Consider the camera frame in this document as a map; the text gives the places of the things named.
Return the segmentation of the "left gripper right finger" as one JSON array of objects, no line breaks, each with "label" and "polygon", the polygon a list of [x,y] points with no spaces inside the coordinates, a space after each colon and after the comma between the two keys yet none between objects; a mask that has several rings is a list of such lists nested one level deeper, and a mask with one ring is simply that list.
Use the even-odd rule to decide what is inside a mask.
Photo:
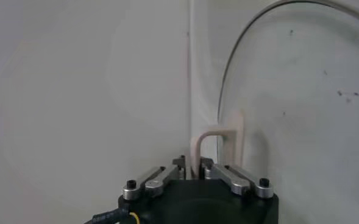
[{"label": "left gripper right finger", "polygon": [[221,165],[210,158],[202,157],[199,166],[199,178],[221,180],[231,192],[244,196],[252,192],[258,198],[272,198],[274,190],[268,178],[257,177],[237,165]]}]

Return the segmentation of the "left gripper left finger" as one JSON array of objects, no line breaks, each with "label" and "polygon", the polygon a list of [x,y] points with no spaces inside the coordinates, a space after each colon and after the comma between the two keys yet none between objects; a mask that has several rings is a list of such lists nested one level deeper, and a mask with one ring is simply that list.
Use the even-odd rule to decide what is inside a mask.
[{"label": "left gripper left finger", "polygon": [[173,159],[168,167],[159,166],[147,170],[136,179],[128,180],[123,187],[122,197],[125,200],[138,200],[144,194],[158,197],[172,180],[186,179],[185,155]]}]

